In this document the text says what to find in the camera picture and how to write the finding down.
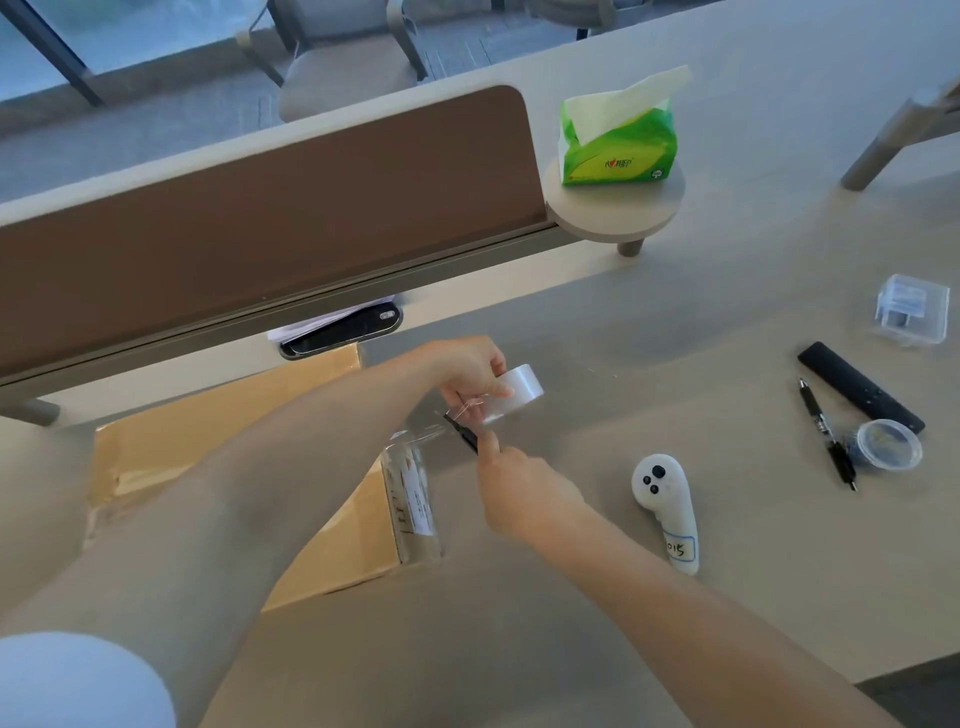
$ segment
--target brown partition panel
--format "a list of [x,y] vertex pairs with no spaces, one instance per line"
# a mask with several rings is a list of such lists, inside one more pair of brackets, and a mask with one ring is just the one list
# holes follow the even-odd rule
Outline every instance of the brown partition panel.
[[486,88],[0,228],[0,376],[546,222]]

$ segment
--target green tissue package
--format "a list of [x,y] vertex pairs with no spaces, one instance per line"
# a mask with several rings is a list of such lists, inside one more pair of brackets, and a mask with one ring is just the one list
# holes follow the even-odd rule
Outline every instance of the green tissue package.
[[656,182],[677,155],[670,96],[690,81],[680,66],[622,91],[590,93],[560,107],[562,184]]

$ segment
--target white shirt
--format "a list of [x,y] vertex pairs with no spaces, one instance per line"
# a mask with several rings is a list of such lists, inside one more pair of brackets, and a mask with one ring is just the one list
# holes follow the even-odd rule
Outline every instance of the white shirt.
[[0,639],[0,728],[176,728],[159,675],[119,644],[35,632]]

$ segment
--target cardboard box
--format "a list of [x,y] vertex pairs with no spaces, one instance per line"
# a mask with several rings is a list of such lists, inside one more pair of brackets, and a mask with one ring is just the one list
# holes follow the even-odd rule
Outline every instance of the cardboard box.
[[[360,368],[356,346],[342,347],[100,427],[85,543],[271,410]],[[403,445],[389,450],[300,552],[276,583],[264,611],[440,555],[419,455]],[[416,522],[412,512],[419,516]]]

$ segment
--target tape roll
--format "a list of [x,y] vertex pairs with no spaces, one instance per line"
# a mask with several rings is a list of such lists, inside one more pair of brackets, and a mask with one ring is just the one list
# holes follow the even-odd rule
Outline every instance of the tape roll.
[[484,425],[499,420],[504,415],[510,414],[543,394],[543,387],[540,386],[537,375],[534,374],[534,370],[530,368],[529,364],[521,364],[497,377],[497,380],[513,387],[514,395],[506,398],[484,398]]

